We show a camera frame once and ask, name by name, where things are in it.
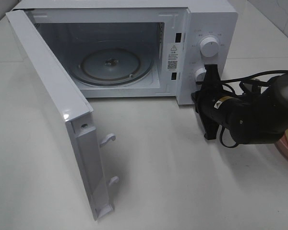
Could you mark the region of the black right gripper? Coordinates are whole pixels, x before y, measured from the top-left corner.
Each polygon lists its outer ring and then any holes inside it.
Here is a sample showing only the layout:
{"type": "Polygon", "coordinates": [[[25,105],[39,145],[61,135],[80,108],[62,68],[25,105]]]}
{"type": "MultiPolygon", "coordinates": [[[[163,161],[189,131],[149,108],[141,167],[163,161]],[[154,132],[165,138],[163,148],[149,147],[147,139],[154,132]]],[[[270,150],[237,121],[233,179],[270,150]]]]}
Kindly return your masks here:
{"type": "Polygon", "coordinates": [[[217,64],[204,66],[206,74],[201,89],[196,92],[196,111],[204,125],[227,125],[233,109],[233,92],[227,91],[220,82],[217,64]]]}

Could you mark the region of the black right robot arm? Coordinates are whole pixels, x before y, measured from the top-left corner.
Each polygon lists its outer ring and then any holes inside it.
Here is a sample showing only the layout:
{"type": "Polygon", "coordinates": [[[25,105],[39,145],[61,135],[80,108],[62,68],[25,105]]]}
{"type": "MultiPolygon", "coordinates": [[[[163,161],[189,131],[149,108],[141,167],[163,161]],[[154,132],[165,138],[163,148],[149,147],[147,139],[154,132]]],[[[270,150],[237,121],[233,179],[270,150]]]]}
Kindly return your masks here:
{"type": "Polygon", "coordinates": [[[259,72],[222,80],[216,64],[196,71],[191,94],[204,138],[219,139],[227,129],[233,147],[273,144],[288,129],[288,70],[259,72]]]}

